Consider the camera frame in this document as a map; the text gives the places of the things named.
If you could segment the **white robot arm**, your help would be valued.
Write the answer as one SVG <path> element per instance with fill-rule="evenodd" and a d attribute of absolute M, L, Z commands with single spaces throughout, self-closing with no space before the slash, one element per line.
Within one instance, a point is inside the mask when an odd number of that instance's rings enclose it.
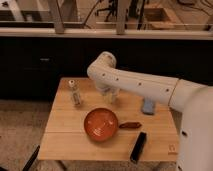
<path fill-rule="evenodd" d="M 213 171 L 213 86 L 119 70 L 107 51 L 89 65 L 87 75 L 102 94 L 119 88 L 181 112 L 176 171 Z"/>

